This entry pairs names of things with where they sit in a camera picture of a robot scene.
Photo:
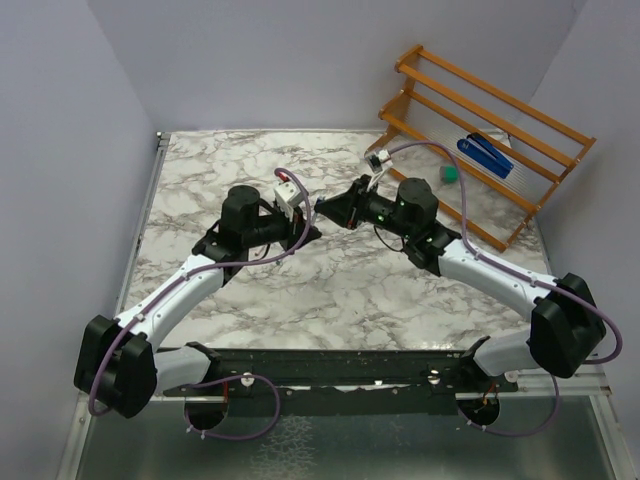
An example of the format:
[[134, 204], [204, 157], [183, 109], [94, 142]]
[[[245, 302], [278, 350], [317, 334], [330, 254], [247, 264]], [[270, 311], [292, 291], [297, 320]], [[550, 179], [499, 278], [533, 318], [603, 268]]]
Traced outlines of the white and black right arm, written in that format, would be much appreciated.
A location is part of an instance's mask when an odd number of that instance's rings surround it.
[[459, 367], [467, 389], [481, 391], [516, 370], [542, 368], [569, 378], [603, 340], [604, 322], [581, 277], [538, 275], [474, 247], [437, 220], [439, 201], [423, 179], [403, 180], [392, 200], [370, 181], [364, 175], [346, 192], [319, 201], [316, 213], [349, 230], [366, 222], [400, 237], [414, 266], [469, 285], [529, 323], [526, 331], [479, 340], [468, 350], [470, 360]]

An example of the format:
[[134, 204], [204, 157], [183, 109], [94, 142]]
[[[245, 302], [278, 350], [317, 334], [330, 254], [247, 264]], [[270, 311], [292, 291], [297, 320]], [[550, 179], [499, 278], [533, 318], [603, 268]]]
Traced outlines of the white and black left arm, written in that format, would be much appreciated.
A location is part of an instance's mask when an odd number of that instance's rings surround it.
[[147, 298], [116, 318], [94, 317], [86, 326], [74, 374], [95, 416], [137, 415], [151, 397], [189, 385], [206, 395], [220, 385], [214, 354], [199, 344], [171, 351], [160, 346], [203, 300], [252, 265], [251, 250], [277, 243], [286, 255], [320, 238], [312, 225], [306, 189], [289, 179], [268, 204], [257, 189], [232, 187], [221, 217], [199, 239], [183, 264]]

